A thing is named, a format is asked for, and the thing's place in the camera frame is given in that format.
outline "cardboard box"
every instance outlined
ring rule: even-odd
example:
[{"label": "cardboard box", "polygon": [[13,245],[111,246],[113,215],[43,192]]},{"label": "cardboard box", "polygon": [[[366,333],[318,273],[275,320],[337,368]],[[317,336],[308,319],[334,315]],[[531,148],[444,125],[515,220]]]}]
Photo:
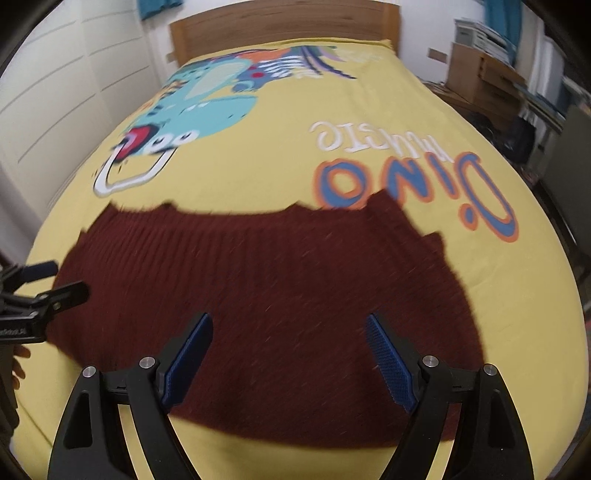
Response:
[{"label": "cardboard box", "polygon": [[469,103],[510,122],[521,109],[514,82],[525,84],[508,65],[475,48],[453,44],[446,86]]}]

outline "blue curtain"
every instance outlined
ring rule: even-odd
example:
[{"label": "blue curtain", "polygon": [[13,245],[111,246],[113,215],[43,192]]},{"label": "blue curtain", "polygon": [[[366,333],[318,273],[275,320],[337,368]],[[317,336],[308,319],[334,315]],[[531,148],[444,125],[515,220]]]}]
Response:
[{"label": "blue curtain", "polygon": [[485,22],[511,44],[507,53],[514,64],[521,38],[521,0],[486,0]]},{"label": "blue curtain", "polygon": [[138,0],[139,16],[145,20],[159,14],[162,10],[182,4],[183,0]]}]

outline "knit sweater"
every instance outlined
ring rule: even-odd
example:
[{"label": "knit sweater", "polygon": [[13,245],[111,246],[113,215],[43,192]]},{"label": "knit sweater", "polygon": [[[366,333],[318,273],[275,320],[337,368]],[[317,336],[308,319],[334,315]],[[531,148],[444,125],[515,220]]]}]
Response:
[{"label": "knit sweater", "polygon": [[[361,210],[253,215],[119,211],[109,205],[56,285],[90,300],[50,324],[80,365],[128,368],[157,355],[195,312],[214,338],[176,416],[223,432],[314,447],[396,445],[408,422],[364,334],[379,311],[421,354],[483,364],[469,303],[439,234],[421,236],[381,191]],[[444,436],[453,438],[457,409]]]}]

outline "white wall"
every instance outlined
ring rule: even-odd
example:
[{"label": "white wall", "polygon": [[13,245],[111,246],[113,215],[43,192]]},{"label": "white wall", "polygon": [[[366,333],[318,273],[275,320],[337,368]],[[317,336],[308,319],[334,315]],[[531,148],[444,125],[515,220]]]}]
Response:
[{"label": "white wall", "polygon": [[135,0],[64,0],[0,78],[0,174],[43,220],[78,166],[159,86]]},{"label": "white wall", "polygon": [[[484,4],[476,0],[395,0],[402,16],[399,57],[422,80],[444,82],[456,36],[456,18],[484,22]],[[427,57],[430,48],[448,55],[448,64]]]},{"label": "white wall", "polygon": [[[181,7],[160,13],[142,22],[154,52],[154,61],[161,82],[178,68],[167,62],[173,51],[168,25],[181,18],[222,7],[241,0],[185,0]],[[399,57],[418,77],[432,82],[447,78],[448,66],[427,57],[429,48],[450,54],[455,37],[455,18],[468,17],[484,21],[484,6],[478,0],[390,0],[401,6]]]}]

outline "dinosaur eye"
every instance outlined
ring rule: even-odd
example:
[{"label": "dinosaur eye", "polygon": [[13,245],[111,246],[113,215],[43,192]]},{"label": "dinosaur eye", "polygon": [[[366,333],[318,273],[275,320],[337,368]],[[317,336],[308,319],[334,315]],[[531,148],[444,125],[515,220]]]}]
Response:
[{"label": "dinosaur eye", "polygon": [[174,136],[172,134],[157,135],[146,144],[144,154],[150,155],[164,150],[173,138]]},{"label": "dinosaur eye", "polygon": [[180,147],[181,145],[184,145],[185,143],[189,143],[189,142],[192,142],[193,140],[196,140],[197,137],[199,137],[199,131],[198,130],[190,130],[188,132],[180,134],[177,138],[175,138],[173,140],[173,146]]}]

